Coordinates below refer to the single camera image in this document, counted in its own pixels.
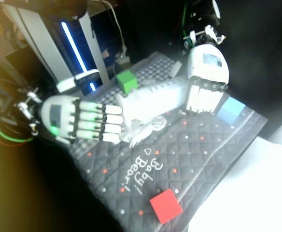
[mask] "red cube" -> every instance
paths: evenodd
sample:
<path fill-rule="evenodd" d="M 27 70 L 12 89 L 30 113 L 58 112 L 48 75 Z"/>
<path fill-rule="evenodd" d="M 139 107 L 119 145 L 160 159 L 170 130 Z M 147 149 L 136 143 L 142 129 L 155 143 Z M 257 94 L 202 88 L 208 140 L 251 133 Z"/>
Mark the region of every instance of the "red cube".
<path fill-rule="evenodd" d="M 150 202 L 161 224 L 165 224 L 183 212 L 171 189 L 155 196 Z"/>

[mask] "blue light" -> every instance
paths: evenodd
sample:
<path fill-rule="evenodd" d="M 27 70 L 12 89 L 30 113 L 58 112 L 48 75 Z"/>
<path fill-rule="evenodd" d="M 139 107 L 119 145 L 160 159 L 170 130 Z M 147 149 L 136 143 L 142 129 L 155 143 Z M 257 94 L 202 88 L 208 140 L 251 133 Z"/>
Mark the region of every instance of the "blue light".
<path fill-rule="evenodd" d="M 95 92 L 95 91 L 96 91 L 96 88 L 95 88 L 95 86 L 94 86 L 93 82 L 89 83 L 89 86 L 91 86 L 91 89 L 92 89 L 92 91 L 93 91 L 93 92 Z"/>
<path fill-rule="evenodd" d="M 81 68 L 82 68 L 83 72 L 86 72 L 87 69 L 86 69 L 86 67 L 85 67 L 85 64 L 84 64 L 84 62 L 83 62 L 81 56 L 80 56 L 80 53 L 79 53 L 79 51 L 78 51 L 78 48 L 77 48 L 77 46 L 76 46 L 75 43 L 74 43 L 74 40 L 73 40 L 73 38 L 72 38 L 72 36 L 71 36 L 71 34 L 70 34 L 70 31 L 69 31 L 69 29 L 68 29 L 67 24 L 64 23 L 64 22 L 61 23 L 61 24 L 62 24 L 62 27 L 63 27 L 63 29 L 64 29 L 64 32 L 65 32 L 65 34 L 66 34 L 66 36 L 67 36 L 67 38 L 68 38 L 68 40 L 69 40 L 69 43 L 70 43 L 70 45 L 71 45 L 71 47 L 72 47 L 72 49 L 73 49 L 73 51 L 74 51 L 74 53 L 75 53 L 75 56 L 77 57 L 77 59 L 78 59 L 78 61 L 79 61 L 79 64 L 81 65 Z"/>

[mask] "green cube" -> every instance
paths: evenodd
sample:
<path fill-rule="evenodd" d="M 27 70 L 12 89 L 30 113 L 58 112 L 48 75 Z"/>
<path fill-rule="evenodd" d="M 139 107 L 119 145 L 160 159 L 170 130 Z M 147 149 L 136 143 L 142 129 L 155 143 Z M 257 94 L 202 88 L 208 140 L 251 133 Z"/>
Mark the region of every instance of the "green cube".
<path fill-rule="evenodd" d="M 117 79 L 119 87 L 126 94 L 130 93 L 133 88 L 138 89 L 137 78 L 129 70 L 118 74 L 116 76 L 116 79 Z"/>

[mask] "dotted fabric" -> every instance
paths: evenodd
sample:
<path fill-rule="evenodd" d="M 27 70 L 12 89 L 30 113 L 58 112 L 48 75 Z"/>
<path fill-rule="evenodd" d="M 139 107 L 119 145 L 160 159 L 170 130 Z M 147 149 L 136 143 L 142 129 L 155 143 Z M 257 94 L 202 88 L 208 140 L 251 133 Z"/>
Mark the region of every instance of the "dotted fabric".
<path fill-rule="evenodd" d="M 145 78 L 163 81 L 173 64 L 160 55 L 135 75 L 139 83 Z M 117 92 L 119 88 L 100 102 L 114 103 Z M 167 126 L 133 149 L 124 142 L 113 145 L 89 140 L 78 140 L 70 148 L 90 190 L 126 232 L 184 231 L 230 164 L 266 123 L 248 107 L 233 125 L 210 113 L 183 115 L 174 110 L 163 116 Z M 172 189 L 184 212 L 161 225 L 150 199 L 167 189 Z"/>

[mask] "quilted mat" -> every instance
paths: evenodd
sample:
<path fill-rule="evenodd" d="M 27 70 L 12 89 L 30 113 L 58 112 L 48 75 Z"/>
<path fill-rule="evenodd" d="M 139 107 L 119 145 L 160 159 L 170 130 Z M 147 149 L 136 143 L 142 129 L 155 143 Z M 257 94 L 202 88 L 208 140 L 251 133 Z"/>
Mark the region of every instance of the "quilted mat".
<path fill-rule="evenodd" d="M 174 62 L 156 55 L 135 72 L 138 82 L 168 78 Z M 98 99 L 114 103 L 118 87 Z M 70 153 L 90 190 L 112 212 L 126 232 L 182 232 L 232 162 L 260 132 L 266 119 L 245 107 L 232 125 L 215 114 L 163 115 L 166 127 L 154 131 L 133 149 L 128 143 L 78 140 Z M 150 199 L 171 189 L 183 208 L 161 225 Z"/>

